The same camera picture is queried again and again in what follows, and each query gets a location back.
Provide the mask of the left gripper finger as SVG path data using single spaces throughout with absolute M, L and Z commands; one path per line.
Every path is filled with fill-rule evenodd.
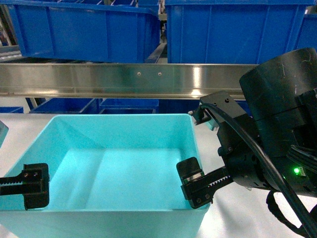
M 44 208 L 50 202 L 49 183 L 48 164 L 24 164 L 20 174 L 0 179 L 0 194 L 21 194 L 25 210 Z

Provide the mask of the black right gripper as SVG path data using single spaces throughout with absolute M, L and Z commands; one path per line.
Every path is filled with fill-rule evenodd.
M 219 123 L 217 137 L 221 144 L 218 154 L 225 166 L 205 174 L 195 157 L 176 164 L 183 195 L 191 208 L 213 203 L 215 192 L 233 181 L 247 188 L 271 188 L 259 159 L 226 121 Z

